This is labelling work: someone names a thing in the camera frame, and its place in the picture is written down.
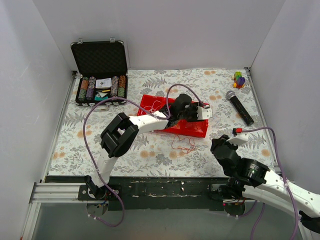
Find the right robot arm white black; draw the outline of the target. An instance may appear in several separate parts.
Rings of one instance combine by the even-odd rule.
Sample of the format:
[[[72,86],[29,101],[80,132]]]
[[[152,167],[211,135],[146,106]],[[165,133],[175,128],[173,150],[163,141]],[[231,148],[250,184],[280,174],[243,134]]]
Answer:
[[[320,196],[284,179],[263,163],[237,154],[248,136],[222,135],[211,141],[210,151],[228,177],[213,191],[218,199],[251,198],[298,216],[304,227],[319,233]]]

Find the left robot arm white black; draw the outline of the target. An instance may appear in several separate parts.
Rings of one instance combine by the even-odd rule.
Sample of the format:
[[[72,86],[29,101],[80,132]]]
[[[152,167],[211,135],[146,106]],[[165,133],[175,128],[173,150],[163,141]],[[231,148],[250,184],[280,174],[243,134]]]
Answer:
[[[189,95],[182,93],[174,102],[165,104],[150,114],[117,114],[100,134],[100,155],[98,160],[93,161],[95,174],[85,177],[89,194],[95,200],[101,200],[106,196],[105,184],[109,183],[116,161],[127,153],[138,135],[168,129],[180,120],[198,122],[198,110],[202,106],[200,102],[193,102]]]

